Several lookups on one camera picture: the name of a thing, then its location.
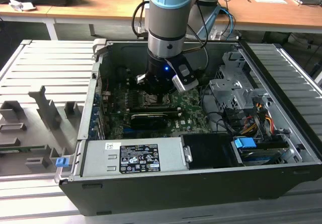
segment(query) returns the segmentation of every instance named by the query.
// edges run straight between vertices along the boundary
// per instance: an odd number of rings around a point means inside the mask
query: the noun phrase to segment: side panel
[[[59,186],[86,216],[278,198],[321,176],[321,166],[172,175]]]

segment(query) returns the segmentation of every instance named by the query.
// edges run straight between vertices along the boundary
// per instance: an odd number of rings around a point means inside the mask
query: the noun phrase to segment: wire bundle
[[[220,10],[222,10],[224,13],[226,13],[229,18],[229,22],[227,24],[227,27],[225,28],[225,30],[222,33],[222,35],[223,35],[227,31],[227,29],[229,28],[229,25],[230,25],[230,32],[229,32],[228,36],[226,37],[226,40],[228,40],[230,35],[233,32],[233,29],[235,28],[236,19],[235,19],[234,15],[232,15],[229,11],[227,11],[223,8],[221,8]]]

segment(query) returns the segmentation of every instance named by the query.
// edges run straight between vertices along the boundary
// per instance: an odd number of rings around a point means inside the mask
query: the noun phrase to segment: motherboard
[[[157,96],[118,84],[110,92],[105,113],[108,139],[178,137],[211,131],[197,89]]]

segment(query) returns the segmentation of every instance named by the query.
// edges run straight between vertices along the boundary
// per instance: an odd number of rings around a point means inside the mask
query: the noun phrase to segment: black plastic cover
[[[184,146],[190,147],[190,170],[239,166],[231,145],[233,139],[227,133],[185,134],[181,139]]]

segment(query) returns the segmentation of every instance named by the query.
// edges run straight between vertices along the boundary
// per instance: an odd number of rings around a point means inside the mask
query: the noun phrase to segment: paper
[[[287,4],[284,0],[255,0],[258,3]]]
[[[10,0],[9,5],[16,11],[22,12],[26,10],[36,9],[32,3],[21,3],[16,0]]]

